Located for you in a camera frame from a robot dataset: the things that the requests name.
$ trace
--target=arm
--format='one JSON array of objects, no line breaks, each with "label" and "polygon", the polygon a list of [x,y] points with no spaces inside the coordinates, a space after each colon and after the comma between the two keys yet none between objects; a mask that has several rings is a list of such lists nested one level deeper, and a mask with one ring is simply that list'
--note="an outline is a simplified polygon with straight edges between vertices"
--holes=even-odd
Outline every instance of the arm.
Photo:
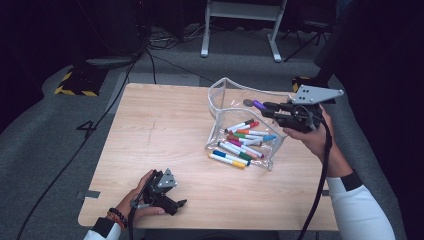
[{"label": "arm", "polygon": [[[116,210],[122,215],[122,217],[128,220],[128,214],[131,211],[130,201],[137,196],[141,191],[143,186],[146,184],[147,179],[153,174],[153,170],[150,170],[146,175],[144,175],[138,186],[131,190],[122,201],[116,206]],[[141,219],[143,216],[148,215],[163,215],[165,210],[160,207],[148,207],[143,209],[137,209],[134,216],[134,222]],[[104,218],[97,219],[94,227],[88,231],[84,240],[115,240],[119,239],[121,231],[124,231],[125,227],[122,225],[122,221],[119,220],[119,216],[116,213],[108,212],[107,216]]]},{"label": "arm", "polygon": [[[323,109],[323,116],[334,136],[330,116]],[[283,131],[294,139],[301,140],[321,162],[324,158],[325,128],[304,134],[292,129]],[[357,173],[349,166],[334,142],[328,159],[327,183],[334,208],[337,226],[344,240],[395,239],[392,226],[386,215]]]}]

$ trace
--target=hand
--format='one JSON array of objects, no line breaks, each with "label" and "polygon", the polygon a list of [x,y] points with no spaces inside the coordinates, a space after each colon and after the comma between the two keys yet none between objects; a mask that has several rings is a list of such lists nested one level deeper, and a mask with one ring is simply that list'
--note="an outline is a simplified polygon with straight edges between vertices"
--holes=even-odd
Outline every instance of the hand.
[{"label": "hand", "polygon": [[[125,217],[125,219],[128,220],[128,214],[131,211],[131,205],[130,202],[133,200],[141,191],[141,189],[146,185],[147,180],[150,178],[150,176],[153,174],[153,170],[150,170],[146,175],[144,175],[140,182],[138,183],[137,187],[133,190],[131,190],[123,199],[122,201],[116,206],[116,209],[122,213],[122,215]],[[149,216],[149,215],[163,215],[165,214],[165,210],[160,207],[147,207],[142,209],[137,209],[134,214],[134,222],[138,221],[143,216]]]},{"label": "hand", "polygon": [[[330,115],[327,114],[327,112],[321,105],[320,107],[322,109],[322,116],[324,117],[325,122],[327,123],[328,128],[330,130],[330,134],[331,136],[333,136],[333,139],[334,139],[334,128],[331,122],[331,117]],[[311,152],[321,160],[321,162],[323,161],[324,145],[326,140],[326,130],[324,126],[322,125],[322,123],[317,130],[311,131],[309,133],[298,132],[290,128],[284,128],[283,132],[289,135],[290,137],[292,137],[293,139],[301,140],[303,144],[305,144],[305,146],[309,150],[311,150]]]},{"label": "hand", "polygon": [[[330,149],[330,155],[328,159],[328,177],[343,177],[352,173],[352,168],[349,166],[349,163],[346,161],[339,147],[334,141],[334,128],[333,123],[331,122],[330,115],[327,114],[325,109],[320,105],[322,109],[322,116],[327,123],[328,129],[330,130],[330,135],[332,136],[332,147]],[[324,147],[326,141],[326,129],[322,125],[315,130],[309,133],[302,133],[295,131],[290,128],[284,128],[285,132],[290,137],[301,140],[305,146],[311,150],[311,152],[316,155],[321,163],[324,161]]]}]

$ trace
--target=person's left hand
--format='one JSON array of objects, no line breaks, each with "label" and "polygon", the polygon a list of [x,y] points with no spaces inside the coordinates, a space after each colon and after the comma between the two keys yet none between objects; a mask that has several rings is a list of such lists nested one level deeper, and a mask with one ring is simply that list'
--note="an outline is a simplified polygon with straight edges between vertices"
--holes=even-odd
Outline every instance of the person's left hand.
[{"label": "person's left hand", "polygon": [[[153,174],[153,170],[150,170],[146,175],[144,175],[140,179],[140,182],[138,183],[137,188],[131,190],[122,199],[122,201],[118,204],[118,206],[116,206],[116,209],[122,213],[125,219],[128,220],[128,214],[131,211],[131,205],[130,205],[131,200],[133,200],[140,193],[141,189],[146,184],[147,180],[150,178],[152,174]],[[134,222],[138,221],[143,216],[163,215],[163,214],[165,214],[165,210],[160,207],[147,207],[147,208],[137,209],[134,214]]]}]

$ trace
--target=bracelet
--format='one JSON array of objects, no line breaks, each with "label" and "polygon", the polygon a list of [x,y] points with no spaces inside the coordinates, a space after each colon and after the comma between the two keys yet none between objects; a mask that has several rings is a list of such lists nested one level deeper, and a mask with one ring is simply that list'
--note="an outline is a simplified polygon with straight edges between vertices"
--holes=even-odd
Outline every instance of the bracelet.
[{"label": "bracelet", "polygon": [[121,226],[121,228],[123,230],[125,230],[127,228],[127,226],[128,226],[128,221],[127,221],[127,219],[125,219],[125,217],[122,215],[122,213],[118,209],[116,209],[116,208],[110,208],[109,209],[109,212],[114,213],[116,216],[118,216],[120,222],[123,225],[123,228],[122,228],[122,226]]},{"label": "bracelet", "polygon": [[112,221],[117,223],[122,231],[125,231],[124,224],[122,223],[121,219],[119,219],[119,217],[115,213],[107,212],[107,216],[110,217],[112,219]]}]

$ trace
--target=yellow marker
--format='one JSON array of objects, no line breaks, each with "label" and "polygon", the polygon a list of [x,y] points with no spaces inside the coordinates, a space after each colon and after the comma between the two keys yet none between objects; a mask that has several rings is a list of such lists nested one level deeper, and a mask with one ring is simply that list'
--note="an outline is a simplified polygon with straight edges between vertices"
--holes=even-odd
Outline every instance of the yellow marker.
[{"label": "yellow marker", "polygon": [[246,167],[246,164],[244,164],[244,163],[233,161],[233,160],[227,159],[227,158],[223,158],[223,157],[220,157],[220,156],[212,154],[212,153],[209,154],[209,157],[213,158],[215,160],[221,161],[221,162],[231,164],[234,167],[238,167],[238,168],[241,168],[241,169],[244,169]]}]

